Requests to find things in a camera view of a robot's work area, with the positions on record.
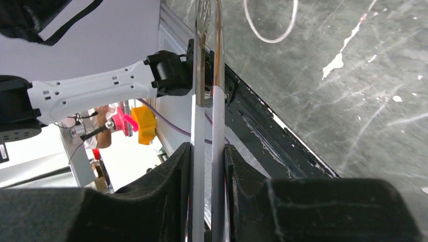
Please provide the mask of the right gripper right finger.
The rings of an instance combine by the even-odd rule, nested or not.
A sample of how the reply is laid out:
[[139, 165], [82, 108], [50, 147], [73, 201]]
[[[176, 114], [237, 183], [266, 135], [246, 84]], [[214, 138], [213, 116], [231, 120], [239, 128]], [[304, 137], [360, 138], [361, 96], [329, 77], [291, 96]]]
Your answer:
[[225, 148], [232, 241], [422, 241], [400, 193], [373, 178], [268, 178]]

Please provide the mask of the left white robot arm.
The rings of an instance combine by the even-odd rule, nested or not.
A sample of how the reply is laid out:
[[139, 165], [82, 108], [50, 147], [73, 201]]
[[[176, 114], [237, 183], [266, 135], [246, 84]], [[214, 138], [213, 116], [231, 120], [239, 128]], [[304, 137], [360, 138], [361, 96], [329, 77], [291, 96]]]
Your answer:
[[1, 76], [1, 142], [32, 138], [68, 116], [128, 99], [184, 96], [193, 55], [161, 50], [113, 71], [56, 81]]

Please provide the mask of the brown paper bag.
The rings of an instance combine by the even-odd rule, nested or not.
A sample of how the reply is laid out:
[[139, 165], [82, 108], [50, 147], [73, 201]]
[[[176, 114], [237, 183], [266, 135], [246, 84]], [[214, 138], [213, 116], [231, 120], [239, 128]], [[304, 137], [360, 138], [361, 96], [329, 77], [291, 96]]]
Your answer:
[[246, 20], [255, 36], [269, 44], [285, 40], [297, 21], [300, 1], [244, 1]]

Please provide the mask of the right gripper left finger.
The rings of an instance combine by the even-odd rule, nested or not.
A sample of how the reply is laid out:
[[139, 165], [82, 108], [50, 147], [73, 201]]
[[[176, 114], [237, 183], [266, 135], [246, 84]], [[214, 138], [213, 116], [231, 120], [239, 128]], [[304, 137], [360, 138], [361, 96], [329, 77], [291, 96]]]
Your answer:
[[1, 241], [183, 241], [191, 146], [113, 194], [1, 190]]

